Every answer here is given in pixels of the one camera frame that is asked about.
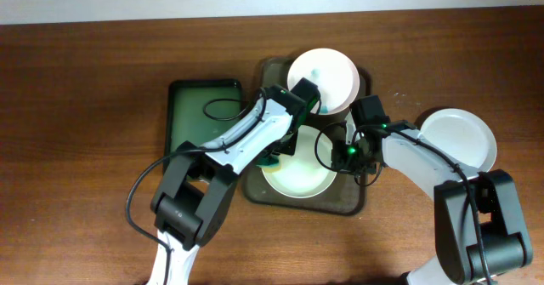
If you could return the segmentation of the white plate light blue rim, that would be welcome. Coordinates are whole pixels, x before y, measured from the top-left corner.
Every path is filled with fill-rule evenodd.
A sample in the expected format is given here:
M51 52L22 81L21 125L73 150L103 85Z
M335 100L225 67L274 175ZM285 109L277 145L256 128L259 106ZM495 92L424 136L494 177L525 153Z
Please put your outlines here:
M489 171L497 157L496 138L490 127L469 111L446 108L422 123L423 136L451 157L468 166Z

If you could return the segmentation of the green yellow sponge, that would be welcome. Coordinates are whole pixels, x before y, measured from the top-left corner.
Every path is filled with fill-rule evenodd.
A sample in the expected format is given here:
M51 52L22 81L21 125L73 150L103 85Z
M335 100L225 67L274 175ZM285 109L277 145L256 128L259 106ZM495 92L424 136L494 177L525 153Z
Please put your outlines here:
M259 168L276 168L280 166L280 159L276 155L268 155L266 157L260 157L256 165Z

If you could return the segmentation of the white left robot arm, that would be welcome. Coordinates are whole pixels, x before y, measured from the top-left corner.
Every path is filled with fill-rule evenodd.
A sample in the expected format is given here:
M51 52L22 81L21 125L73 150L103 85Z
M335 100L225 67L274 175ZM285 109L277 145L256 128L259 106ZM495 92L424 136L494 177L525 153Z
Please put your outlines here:
M151 284L188 282L199 249L225 220L242 171L288 143L318 99L313 89L265 88L227 132L200 147L184 142L170 154L150 202L158 241Z

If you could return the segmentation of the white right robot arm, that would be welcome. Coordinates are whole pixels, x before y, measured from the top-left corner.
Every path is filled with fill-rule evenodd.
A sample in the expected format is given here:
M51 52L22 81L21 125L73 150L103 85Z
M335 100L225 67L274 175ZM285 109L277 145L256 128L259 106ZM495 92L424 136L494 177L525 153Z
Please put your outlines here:
M469 166L406 121L338 123L346 136L331 167L359 178L389 167L433 200L435 256L401 276L403 284L493 284L530 265L534 250L513 177Z

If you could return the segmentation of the white plate pink rim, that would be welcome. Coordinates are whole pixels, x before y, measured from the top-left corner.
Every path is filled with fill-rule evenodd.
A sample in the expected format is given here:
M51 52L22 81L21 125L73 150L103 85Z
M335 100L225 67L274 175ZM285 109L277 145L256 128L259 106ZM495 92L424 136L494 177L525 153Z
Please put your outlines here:
M298 56L289 68L287 87L301 79L314 83L321 97L319 115L339 113L354 102L360 89L360 75L354 62L331 48L315 48Z

